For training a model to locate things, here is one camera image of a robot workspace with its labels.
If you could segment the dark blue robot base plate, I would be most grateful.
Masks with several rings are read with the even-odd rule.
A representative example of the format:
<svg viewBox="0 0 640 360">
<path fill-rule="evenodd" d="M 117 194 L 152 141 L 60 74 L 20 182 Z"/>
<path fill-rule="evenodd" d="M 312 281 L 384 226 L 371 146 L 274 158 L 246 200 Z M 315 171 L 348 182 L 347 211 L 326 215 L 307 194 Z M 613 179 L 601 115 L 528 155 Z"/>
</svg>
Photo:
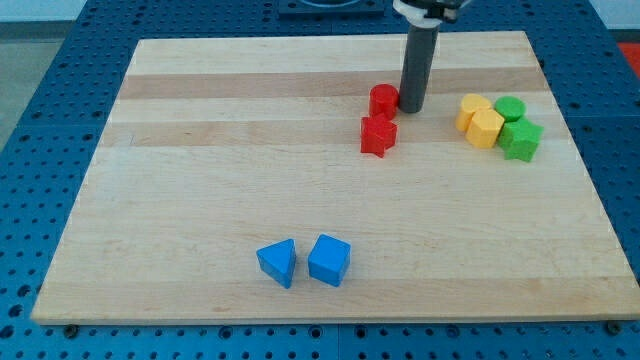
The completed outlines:
<svg viewBox="0 0 640 360">
<path fill-rule="evenodd" d="M 277 0 L 281 19 L 335 17 L 343 15 L 383 15 L 385 0 Z"/>
</svg>

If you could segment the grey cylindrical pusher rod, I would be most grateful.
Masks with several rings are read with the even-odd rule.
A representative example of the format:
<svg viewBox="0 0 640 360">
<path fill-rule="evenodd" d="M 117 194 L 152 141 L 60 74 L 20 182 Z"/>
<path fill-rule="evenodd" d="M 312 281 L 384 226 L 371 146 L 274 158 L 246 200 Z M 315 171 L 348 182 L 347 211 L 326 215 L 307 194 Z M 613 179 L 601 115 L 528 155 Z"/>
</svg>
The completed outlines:
<svg viewBox="0 0 640 360">
<path fill-rule="evenodd" d="M 399 109 L 407 114 L 422 110 L 439 27 L 409 27 L 399 88 Z"/>
</svg>

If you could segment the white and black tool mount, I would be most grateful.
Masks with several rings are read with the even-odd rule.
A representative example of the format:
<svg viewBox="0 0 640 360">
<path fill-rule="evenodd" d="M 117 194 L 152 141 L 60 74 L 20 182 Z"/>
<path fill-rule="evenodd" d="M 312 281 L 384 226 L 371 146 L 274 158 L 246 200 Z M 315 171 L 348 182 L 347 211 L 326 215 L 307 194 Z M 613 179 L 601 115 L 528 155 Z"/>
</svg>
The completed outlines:
<svg viewBox="0 0 640 360">
<path fill-rule="evenodd" d="M 412 26 L 435 28 L 442 22 L 455 23 L 470 0 L 394 0 L 393 9 Z"/>
</svg>

